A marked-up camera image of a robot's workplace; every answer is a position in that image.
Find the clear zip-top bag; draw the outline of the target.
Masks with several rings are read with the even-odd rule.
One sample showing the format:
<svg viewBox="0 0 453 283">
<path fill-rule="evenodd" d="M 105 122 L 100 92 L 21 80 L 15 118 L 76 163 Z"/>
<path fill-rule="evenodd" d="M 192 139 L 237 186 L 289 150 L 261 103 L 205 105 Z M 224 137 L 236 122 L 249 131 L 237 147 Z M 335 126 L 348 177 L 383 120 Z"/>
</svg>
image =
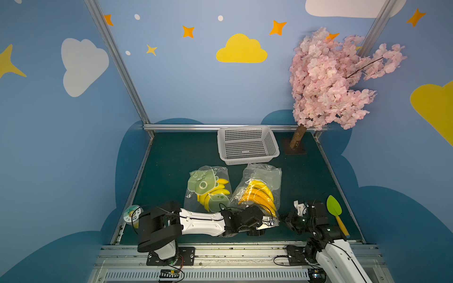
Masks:
<svg viewBox="0 0 453 283">
<path fill-rule="evenodd" d="M 266 228 L 278 226 L 281 183 L 280 168 L 263 163 L 249 164 L 243 171 L 243 177 L 230 199 L 229 206 L 238 211 L 256 206 L 264 213 L 263 225 Z"/>
</svg>

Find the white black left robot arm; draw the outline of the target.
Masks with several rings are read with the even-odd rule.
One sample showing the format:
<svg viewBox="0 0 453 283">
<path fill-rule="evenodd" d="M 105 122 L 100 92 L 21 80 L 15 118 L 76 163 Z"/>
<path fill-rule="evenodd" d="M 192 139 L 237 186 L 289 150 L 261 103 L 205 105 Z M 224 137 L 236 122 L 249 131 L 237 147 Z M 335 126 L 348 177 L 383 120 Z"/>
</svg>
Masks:
<svg viewBox="0 0 453 283">
<path fill-rule="evenodd" d="M 239 233 L 259 235 L 265 214 L 257 206 L 242 211 L 221 209 L 216 213 L 191 212 L 177 202 L 153 207 L 138 217 L 137 250 L 170 263 L 179 258 L 177 239 L 183 235 L 209 235 L 230 238 Z"/>
</svg>

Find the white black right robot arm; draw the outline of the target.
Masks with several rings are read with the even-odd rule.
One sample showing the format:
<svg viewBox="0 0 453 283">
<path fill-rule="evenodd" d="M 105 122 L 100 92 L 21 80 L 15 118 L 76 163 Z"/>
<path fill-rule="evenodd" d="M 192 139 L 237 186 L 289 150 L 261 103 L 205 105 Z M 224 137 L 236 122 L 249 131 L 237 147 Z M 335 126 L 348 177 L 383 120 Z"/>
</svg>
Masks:
<svg viewBox="0 0 453 283">
<path fill-rule="evenodd" d="M 372 280 L 355 257 L 344 226 L 329 224 L 326 209 L 320 202 L 302 204 L 295 200 L 294 210 L 284 223 L 299 235 L 309 233 L 304 247 L 288 245 L 289 265 L 308 265 L 310 283 L 370 283 Z"/>
</svg>

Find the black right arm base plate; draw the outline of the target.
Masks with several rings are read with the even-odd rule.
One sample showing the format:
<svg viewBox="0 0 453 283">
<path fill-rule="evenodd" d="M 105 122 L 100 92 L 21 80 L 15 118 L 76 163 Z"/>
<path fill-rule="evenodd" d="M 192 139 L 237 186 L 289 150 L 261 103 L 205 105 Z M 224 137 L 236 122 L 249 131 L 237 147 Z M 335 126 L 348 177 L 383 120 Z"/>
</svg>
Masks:
<svg viewBox="0 0 453 283">
<path fill-rule="evenodd" d="M 305 246 L 288 245 L 285 247 L 290 266 L 310 265 L 305 256 L 305 249 Z"/>
</svg>

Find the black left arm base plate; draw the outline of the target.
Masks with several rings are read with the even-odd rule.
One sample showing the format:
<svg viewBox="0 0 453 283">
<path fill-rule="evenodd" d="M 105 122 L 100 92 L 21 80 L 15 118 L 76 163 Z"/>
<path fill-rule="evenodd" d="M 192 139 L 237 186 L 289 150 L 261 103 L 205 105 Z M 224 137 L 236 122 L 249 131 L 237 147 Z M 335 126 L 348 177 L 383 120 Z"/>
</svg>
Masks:
<svg viewBox="0 0 453 283">
<path fill-rule="evenodd" d="M 178 252 L 174 258 L 160 259 L 157 254 L 150 252 L 147 256 L 147 266 L 193 266 L 195 261 L 195 247 L 178 247 Z"/>
</svg>

